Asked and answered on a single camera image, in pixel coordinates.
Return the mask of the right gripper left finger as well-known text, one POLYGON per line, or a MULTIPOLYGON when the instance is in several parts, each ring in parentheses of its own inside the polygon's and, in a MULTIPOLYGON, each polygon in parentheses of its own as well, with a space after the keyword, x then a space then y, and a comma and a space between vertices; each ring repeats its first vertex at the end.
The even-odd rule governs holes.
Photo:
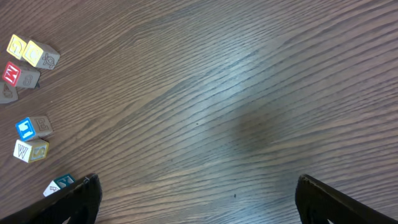
POLYGON ((100 179, 88 174, 32 205, 1 219, 1 223, 94 224, 102 199, 100 179))

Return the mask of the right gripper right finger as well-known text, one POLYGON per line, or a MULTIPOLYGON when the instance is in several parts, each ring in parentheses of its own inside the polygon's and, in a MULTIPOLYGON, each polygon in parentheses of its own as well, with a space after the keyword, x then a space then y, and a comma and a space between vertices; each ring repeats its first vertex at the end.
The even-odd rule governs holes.
POLYGON ((295 204, 303 224, 397 224, 397 220, 307 174, 298 178, 295 204))

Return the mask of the natural block letter X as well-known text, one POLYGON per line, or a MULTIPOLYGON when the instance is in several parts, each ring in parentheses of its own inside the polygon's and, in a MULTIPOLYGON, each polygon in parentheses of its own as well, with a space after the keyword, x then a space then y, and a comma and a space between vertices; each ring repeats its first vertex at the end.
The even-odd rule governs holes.
POLYGON ((53 179, 51 183, 49 183, 47 188, 44 190, 43 195, 44 197, 48 197, 54 192, 59 191, 60 189, 63 189, 65 187, 68 187, 74 182, 75 179, 70 174, 57 177, 56 179, 53 179))

